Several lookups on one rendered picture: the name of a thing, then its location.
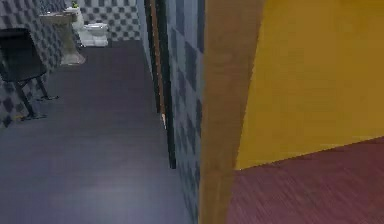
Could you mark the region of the white toilet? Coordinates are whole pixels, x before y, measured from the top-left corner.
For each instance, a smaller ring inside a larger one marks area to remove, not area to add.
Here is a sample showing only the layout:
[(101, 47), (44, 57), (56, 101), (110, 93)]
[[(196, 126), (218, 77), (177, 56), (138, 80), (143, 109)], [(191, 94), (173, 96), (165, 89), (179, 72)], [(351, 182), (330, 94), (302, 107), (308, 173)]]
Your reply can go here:
[(108, 45), (108, 25), (105, 23), (85, 24), (79, 7), (68, 7), (66, 12), (74, 14), (72, 27), (79, 37), (79, 42), (84, 47), (105, 47)]

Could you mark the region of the beige pedestal sink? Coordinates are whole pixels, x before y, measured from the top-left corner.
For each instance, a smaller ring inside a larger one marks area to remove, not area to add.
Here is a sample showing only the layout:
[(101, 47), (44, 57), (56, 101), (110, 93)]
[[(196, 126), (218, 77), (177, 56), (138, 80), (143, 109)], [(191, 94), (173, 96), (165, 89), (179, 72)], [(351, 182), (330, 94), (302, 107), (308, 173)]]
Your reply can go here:
[(62, 66), (75, 66), (85, 62), (85, 58), (78, 52), (74, 42), (72, 33), (72, 23), (76, 21), (77, 17), (74, 12), (48, 12), (41, 14), (40, 18), (43, 22), (54, 25), (59, 37), (62, 41), (61, 58)]

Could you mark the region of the brown wooden door frame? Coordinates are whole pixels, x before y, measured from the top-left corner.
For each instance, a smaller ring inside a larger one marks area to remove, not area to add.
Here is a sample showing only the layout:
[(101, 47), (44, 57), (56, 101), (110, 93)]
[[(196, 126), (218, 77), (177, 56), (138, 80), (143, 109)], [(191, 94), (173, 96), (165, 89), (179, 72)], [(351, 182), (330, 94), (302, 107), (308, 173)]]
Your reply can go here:
[(198, 224), (226, 224), (266, 0), (206, 0)]

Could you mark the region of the black stand with legs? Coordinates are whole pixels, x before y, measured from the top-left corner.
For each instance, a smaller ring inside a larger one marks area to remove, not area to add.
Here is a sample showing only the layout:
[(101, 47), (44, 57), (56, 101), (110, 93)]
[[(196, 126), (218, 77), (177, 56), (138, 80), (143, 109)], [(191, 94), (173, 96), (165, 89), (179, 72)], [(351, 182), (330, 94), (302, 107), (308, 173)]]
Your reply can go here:
[(0, 77), (15, 87), (19, 99), (28, 111), (22, 121), (46, 118), (35, 113), (23, 91), (23, 87), (35, 79), (42, 92), (40, 101), (58, 99), (50, 97), (43, 84), (42, 76), (47, 72), (27, 28), (0, 29)]

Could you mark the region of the brown wooden room door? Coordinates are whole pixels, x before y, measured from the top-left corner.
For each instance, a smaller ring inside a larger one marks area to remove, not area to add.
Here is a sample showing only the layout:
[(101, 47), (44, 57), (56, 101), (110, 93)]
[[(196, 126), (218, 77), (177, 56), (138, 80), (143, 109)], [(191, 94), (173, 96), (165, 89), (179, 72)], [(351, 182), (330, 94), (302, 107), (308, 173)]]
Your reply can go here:
[(144, 0), (156, 110), (167, 133), (168, 160), (176, 168), (165, 0)]

